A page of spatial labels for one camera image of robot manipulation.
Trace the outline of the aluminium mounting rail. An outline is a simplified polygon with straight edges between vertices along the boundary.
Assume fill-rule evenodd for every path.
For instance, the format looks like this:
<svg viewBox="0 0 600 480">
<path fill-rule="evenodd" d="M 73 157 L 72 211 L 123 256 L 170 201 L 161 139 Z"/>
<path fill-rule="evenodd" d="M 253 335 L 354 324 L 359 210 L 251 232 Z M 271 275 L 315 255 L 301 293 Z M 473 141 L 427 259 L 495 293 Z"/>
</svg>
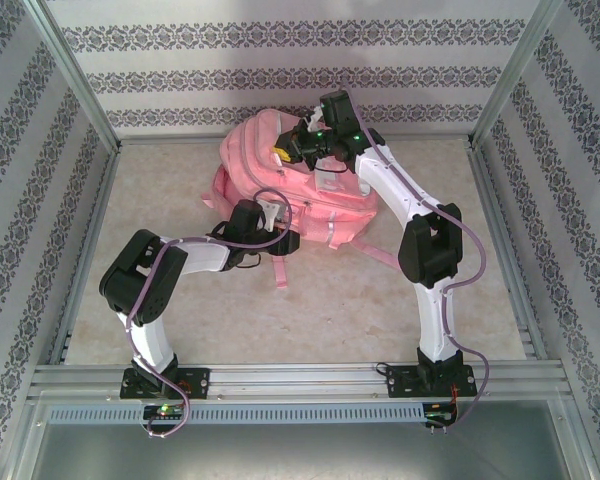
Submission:
<svg viewBox="0 0 600 480">
<path fill-rule="evenodd" d="M 43 365 L 26 399 L 119 400 L 122 365 Z M 573 395 L 561 362 L 496 361 L 482 398 L 553 400 Z M 228 402 L 384 401 L 388 384 L 370 363 L 212 365 L 207 398 Z"/>
</svg>

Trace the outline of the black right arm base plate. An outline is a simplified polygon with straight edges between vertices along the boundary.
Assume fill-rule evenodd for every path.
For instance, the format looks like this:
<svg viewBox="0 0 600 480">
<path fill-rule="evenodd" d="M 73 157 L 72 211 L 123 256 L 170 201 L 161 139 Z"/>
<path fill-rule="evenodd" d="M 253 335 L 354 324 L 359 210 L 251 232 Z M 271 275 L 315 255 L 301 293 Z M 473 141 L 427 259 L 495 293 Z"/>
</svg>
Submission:
<svg viewBox="0 0 600 480">
<path fill-rule="evenodd" d="M 390 366 L 387 372 L 387 390 L 390 398 L 475 397 L 478 392 L 473 370 L 468 365 L 438 373 L 420 374 L 421 365 Z"/>
</svg>

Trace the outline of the aluminium frame side rail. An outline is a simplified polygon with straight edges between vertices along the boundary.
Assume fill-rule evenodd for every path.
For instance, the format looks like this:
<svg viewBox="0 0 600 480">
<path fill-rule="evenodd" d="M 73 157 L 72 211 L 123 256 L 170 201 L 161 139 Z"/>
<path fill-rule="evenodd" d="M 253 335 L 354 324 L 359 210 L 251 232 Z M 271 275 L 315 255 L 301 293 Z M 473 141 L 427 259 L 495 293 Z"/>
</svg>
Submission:
<svg viewBox="0 0 600 480">
<path fill-rule="evenodd" d="M 535 320 L 531 301 L 516 261 L 514 248 L 509 238 L 505 220 L 484 159 L 471 146 L 467 148 L 467 156 L 494 244 L 499 267 L 503 274 L 505 287 L 525 355 L 529 360 L 547 360 L 549 356 Z"/>
<path fill-rule="evenodd" d="M 41 363 L 43 365 L 58 365 L 64 362 L 67 345 L 76 322 L 82 296 L 86 288 L 89 272 L 99 233 L 102 228 L 104 216 L 115 179 L 120 153 L 112 153 L 101 172 L 97 185 L 96 196 L 92 204 L 87 229 L 84 232 L 81 248 L 77 256 L 75 270 L 71 276 L 70 284 L 63 300 L 57 326 L 53 330 L 49 344 L 43 351 Z"/>
</svg>

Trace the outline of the aluminium frame post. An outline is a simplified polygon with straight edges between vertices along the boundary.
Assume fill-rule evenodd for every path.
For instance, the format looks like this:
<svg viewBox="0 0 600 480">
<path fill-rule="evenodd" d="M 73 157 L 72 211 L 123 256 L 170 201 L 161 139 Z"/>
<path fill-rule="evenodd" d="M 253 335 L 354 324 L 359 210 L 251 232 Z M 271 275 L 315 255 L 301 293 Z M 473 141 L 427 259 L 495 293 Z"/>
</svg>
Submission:
<svg viewBox="0 0 600 480">
<path fill-rule="evenodd" d="M 21 0 L 31 16 L 42 40 L 47 45 L 68 86 L 72 89 L 91 124 L 109 151 L 118 152 L 118 139 L 107 115 L 97 99 L 86 74 L 76 60 L 62 29 L 45 0 Z"/>
<path fill-rule="evenodd" d="M 546 30 L 549 28 L 563 0 L 539 0 L 523 33 L 508 60 L 493 93 L 486 102 L 475 128 L 468 136 L 472 149 L 489 135 L 501 110 L 531 60 Z"/>
</svg>

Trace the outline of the grey sheet metal panel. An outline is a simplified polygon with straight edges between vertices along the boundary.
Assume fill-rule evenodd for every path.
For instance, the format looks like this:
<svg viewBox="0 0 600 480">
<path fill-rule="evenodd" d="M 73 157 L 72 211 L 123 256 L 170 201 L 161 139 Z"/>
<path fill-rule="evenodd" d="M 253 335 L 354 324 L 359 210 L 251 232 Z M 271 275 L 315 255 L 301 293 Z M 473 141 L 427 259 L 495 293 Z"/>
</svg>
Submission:
<svg viewBox="0 0 600 480">
<path fill-rule="evenodd" d="M 416 425 L 189 427 L 166 440 L 138 426 L 58 426 L 32 480 L 571 480 L 555 441 Z"/>
</svg>

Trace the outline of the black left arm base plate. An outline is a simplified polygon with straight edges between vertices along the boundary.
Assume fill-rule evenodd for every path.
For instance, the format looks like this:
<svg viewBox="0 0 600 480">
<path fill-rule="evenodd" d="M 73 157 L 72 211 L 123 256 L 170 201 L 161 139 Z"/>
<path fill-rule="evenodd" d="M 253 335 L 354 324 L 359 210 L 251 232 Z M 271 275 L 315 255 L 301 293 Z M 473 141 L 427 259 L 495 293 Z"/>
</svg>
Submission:
<svg viewBox="0 0 600 480">
<path fill-rule="evenodd" d="M 179 367 L 171 382 L 178 386 L 189 399 L 207 398 L 210 370 L 206 368 Z M 171 386 L 148 372 L 136 368 L 124 370 L 119 396 L 121 399 L 168 399 L 181 400 L 182 396 Z"/>
</svg>

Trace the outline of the pink school backpack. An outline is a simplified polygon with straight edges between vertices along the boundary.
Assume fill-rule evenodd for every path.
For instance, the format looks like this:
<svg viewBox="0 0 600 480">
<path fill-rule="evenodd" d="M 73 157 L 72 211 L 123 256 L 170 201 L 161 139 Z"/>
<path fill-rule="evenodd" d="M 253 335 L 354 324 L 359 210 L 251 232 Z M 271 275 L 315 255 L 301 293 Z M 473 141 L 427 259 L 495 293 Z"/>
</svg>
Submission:
<svg viewBox="0 0 600 480">
<path fill-rule="evenodd" d="M 338 168 L 334 157 L 320 159 L 320 170 L 302 163 L 282 163 L 273 152 L 281 133 L 301 118 L 264 109 L 235 127 L 220 146 L 221 165 L 209 193 L 203 196 L 224 221 L 241 199 L 278 202 L 286 197 L 293 211 L 293 230 L 302 241 L 332 249 L 350 243 L 362 253 L 394 269 L 395 255 L 362 242 L 359 235 L 378 212 L 378 195 L 352 172 Z M 287 286 L 284 260 L 273 258 L 279 288 Z"/>
</svg>

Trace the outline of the aluminium frame crossbar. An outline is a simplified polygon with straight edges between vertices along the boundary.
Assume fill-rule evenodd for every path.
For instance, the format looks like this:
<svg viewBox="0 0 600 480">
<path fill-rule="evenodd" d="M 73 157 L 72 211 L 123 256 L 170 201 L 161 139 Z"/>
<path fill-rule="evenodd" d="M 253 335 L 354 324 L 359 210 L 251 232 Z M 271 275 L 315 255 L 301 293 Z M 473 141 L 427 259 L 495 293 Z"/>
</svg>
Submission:
<svg viewBox="0 0 600 480">
<path fill-rule="evenodd" d="M 120 145 L 163 145 L 163 144 L 220 144 L 224 135 L 146 135 L 123 138 Z M 469 139 L 468 134 L 433 133 L 433 134 L 383 134 L 387 143 L 398 141 L 446 141 Z"/>
</svg>

